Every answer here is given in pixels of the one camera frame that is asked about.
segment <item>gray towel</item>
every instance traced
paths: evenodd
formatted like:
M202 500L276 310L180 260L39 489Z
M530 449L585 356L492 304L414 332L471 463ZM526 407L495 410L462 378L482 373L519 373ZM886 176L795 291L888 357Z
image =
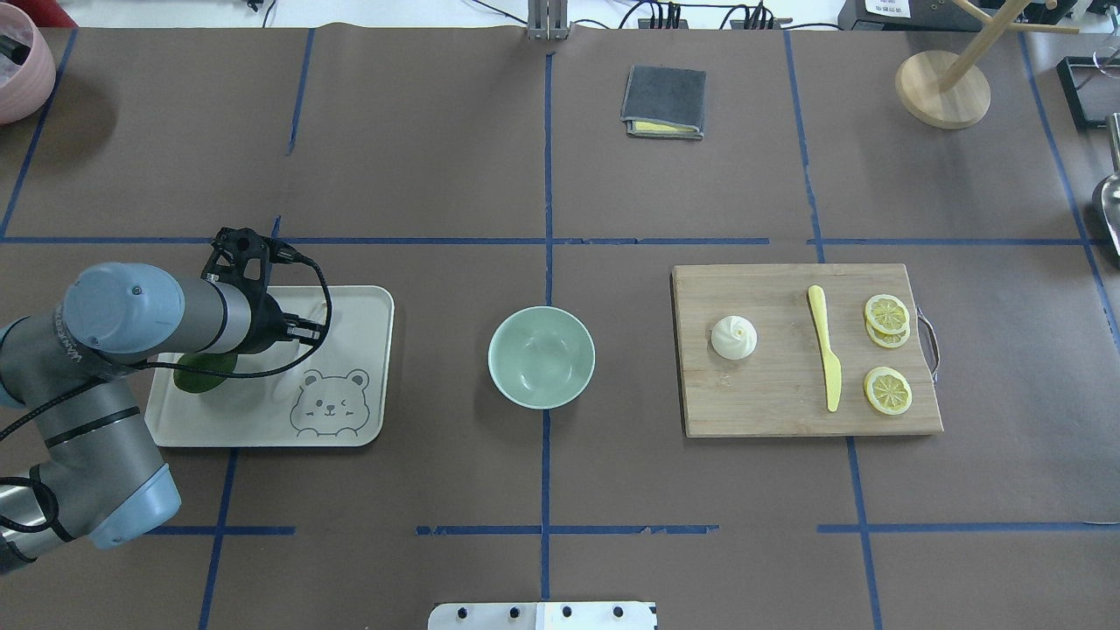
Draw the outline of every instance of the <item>gray towel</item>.
M632 67L623 99L626 132L652 138L703 138L706 80L707 73L702 71ZM645 126L641 123L668 124L673 129L643 129Z

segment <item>tray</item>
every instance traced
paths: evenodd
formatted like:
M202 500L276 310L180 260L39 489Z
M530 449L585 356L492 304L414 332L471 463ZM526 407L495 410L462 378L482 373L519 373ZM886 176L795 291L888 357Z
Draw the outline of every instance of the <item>tray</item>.
M287 313L323 321L320 287L270 287ZM393 297L374 286L332 287L334 316L327 341L310 359L282 374L228 379L203 393L175 387L171 370L157 370L146 420L160 446L362 446L381 433ZM283 365L307 351L277 343L237 358L239 372ZM181 354L160 354L174 362ZM316 406L324 400L321 407ZM352 415L339 414L345 408Z
M1108 117L1118 110L1120 84L1117 80L1103 76L1092 57L1064 57L1056 70L1077 129L1104 129ZM1090 76L1093 78L1077 90L1077 85Z
M832 350L843 379L840 406L825 409L824 371L809 309L811 285L824 289ZM676 351L689 437L927 435L944 430L933 378L917 334L917 309L904 265L707 265L673 268ZM911 339L879 348L868 337L864 305L892 294L911 312ZM711 327L741 315L758 331L758 346L728 361L708 342ZM864 377L878 365L903 373L913 389L909 410L876 411Z

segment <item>cutting board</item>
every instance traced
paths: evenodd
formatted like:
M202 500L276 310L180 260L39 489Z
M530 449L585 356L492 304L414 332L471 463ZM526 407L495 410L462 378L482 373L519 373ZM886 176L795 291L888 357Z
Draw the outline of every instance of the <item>cutting board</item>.
M824 370L806 291L820 285L828 302L832 351L843 380L840 405L829 413ZM684 427L689 437L928 435L942 433L933 379L918 340L914 294L905 265L699 265L673 268L673 311ZM897 349L876 345L864 325L864 305L876 294L902 299L911 337ZM724 359L709 343L728 315L758 331L755 352ZM876 411L864 377L887 365L914 393L898 416Z

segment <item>bear drawing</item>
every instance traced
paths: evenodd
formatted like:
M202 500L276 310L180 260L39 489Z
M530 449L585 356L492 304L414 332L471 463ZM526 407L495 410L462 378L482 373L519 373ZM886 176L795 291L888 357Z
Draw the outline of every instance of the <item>bear drawing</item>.
M370 406L365 402L368 385L365 370L352 370L345 377L324 377L318 370L304 372L299 398L291 409L296 435L305 430L317 436L351 430L357 436L370 421Z

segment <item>plastic knife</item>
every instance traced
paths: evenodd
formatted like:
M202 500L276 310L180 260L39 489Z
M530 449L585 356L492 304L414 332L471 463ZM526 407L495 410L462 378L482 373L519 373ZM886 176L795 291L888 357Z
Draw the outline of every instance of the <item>plastic knife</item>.
M816 341L821 344L821 363L824 364L824 398L829 411L836 411L840 406L840 359L832 352L829 344L829 308L824 302L824 289L813 285L809 287L809 308L813 312L813 324L816 326Z

